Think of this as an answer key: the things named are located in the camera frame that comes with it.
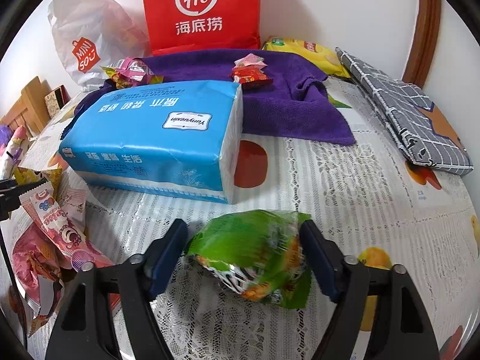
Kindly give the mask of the green snack packet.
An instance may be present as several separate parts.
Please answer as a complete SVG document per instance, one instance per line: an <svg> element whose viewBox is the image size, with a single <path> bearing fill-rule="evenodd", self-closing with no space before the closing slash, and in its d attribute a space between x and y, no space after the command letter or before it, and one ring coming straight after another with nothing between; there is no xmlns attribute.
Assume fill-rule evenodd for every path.
<svg viewBox="0 0 480 360"><path fill-rule="evenodd" d="M299 230L309 219L309 214L298 211L224 214L206 223L185 254L248 301L303 309L312 273Z"/></svg>

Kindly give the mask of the pink strawberry bear stick packet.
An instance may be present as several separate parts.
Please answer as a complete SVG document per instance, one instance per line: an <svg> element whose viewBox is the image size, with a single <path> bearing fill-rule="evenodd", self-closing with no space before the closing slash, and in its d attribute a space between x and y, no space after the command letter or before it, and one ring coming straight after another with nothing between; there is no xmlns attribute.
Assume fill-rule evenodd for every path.
<svg viewBox="0 0 480 360"><path fill-rule="evenodd" d="M67 267L79 271L91 261L86 252L86 237L67 217L53 197L53 186L43 181L19 196L20 203L33 222L58 248L67 261Z"/></svg>

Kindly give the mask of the red pink candy packet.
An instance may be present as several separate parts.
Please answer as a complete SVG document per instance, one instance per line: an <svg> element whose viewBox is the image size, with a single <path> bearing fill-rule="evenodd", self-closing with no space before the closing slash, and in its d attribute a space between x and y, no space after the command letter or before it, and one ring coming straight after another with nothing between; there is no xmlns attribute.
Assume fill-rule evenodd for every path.
<svg viewBox="0 0 480 360"><path fill-rule="evenodd" d="M266 67L263 57L250 53L234 62L230 76L243 90L258 89L272 84L272 78L263 72Z"/></svg>

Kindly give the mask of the blue tissue pack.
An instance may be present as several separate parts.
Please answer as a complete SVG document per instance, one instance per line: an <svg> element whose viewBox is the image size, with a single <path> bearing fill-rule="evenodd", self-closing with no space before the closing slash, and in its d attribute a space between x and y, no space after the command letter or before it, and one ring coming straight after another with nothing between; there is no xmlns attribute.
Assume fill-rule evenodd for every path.
<svg viewBox="0 0 480 360"><path fill-rule="evenodd" d="M58 151L91 185L231 203L242 116L230 81L119 89L76 119Z"/></svg>

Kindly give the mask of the pink crumpled snack bag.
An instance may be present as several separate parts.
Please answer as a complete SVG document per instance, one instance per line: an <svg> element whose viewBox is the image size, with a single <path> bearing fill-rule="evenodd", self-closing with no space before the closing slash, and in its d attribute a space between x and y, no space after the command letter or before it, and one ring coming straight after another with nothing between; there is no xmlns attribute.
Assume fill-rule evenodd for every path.
<svg viewBox="0 0 480 360"><path fill-rule="evenodd" d="M46 325L58 309L64 294L64 270L78 272L87 262L96 267L113 264L86 238L77 223L69 222L62 232L53 228L48 231L46 234L36 223L31 223L12 251L17 283L33 313L28 336Z"/></svg>

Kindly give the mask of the purple towel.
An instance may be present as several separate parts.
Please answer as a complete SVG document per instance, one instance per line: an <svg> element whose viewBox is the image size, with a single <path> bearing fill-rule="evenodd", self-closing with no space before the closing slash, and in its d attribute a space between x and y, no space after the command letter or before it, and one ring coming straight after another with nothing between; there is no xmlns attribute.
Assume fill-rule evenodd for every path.
<svg viewBox="0 0 480 360"><path fill-rule="evenodd" d="M205 49L145 58L145 64L166 82L229 80L234 61L247 49ZM343 115L329 103L326 74L292 53L257 50L267 63L271 83L243 93L243 131L273 137L355 144Z"/></svg>

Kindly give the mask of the grey checked fabric pouch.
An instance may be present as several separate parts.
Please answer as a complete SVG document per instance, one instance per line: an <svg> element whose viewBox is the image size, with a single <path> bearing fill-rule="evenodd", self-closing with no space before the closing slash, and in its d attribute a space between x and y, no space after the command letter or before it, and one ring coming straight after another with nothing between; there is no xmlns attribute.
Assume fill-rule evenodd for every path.
<svg viewBox="0 0 480 360"><path fill-rule="evenodd" d="M455 129L420 87L394 79L340 48L335 52L406 159L459 176L473 171Z"/></svg>

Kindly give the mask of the magenta snack packet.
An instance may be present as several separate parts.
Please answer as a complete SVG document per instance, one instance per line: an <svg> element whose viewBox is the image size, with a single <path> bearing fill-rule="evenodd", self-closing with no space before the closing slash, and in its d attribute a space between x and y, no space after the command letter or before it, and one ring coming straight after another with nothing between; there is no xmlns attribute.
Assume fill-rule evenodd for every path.
<svg viewBox="0 0 480 360"><path fill-rule="evenodd" d="M156 85L164 82L164 77L154 74L141 58L123 58L116 64L101 66L101 69L117 89Z"/></svg>

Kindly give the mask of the yellow chips bag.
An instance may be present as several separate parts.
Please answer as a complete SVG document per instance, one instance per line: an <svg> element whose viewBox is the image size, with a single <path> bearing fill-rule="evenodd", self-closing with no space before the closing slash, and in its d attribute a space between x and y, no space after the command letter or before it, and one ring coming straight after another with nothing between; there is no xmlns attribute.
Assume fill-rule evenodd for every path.
<svg viewBox="0 0 480 360"><path fill-rule="evenodd" d="M335 52L318 43L294 38L270 37L263 44L262 49L300 55L329 76L346 79L350 77L349 72L341 64Z"/></svg>

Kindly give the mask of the white Miniso plastic bag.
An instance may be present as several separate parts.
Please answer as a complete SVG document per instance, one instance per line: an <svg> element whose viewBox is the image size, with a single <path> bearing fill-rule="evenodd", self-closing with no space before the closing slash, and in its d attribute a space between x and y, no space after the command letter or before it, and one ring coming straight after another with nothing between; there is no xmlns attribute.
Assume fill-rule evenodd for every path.
<svg viewBox="0 0 480 360"><path fill-rule="evenodd" d="M60 62L84 92L103 85L104 67L151 53L148 36L115 0L52 0L48 21Z"/></svg>

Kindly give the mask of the red Haidilao paper bag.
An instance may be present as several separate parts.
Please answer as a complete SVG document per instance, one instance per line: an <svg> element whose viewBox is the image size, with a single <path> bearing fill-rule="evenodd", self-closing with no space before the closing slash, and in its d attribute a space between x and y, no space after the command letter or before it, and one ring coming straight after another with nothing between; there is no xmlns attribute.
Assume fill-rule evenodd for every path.
<svg viewBox="0 0 480 360"><path fill-rule="evenodd" d="M258 49L260 0L143 0L154 55Z"/></svg>

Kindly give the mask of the brown wooden frame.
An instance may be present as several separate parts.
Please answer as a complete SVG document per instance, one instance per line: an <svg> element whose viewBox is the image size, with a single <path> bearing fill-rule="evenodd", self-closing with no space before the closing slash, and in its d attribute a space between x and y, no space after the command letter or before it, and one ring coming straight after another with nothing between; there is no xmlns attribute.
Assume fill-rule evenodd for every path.
<svg viewBox="0 0 480 360"><path fill-rule="evenodd" d="M431 69L441 23L442 0L418 0L416 25L402 80L422 88Z"/></svg>

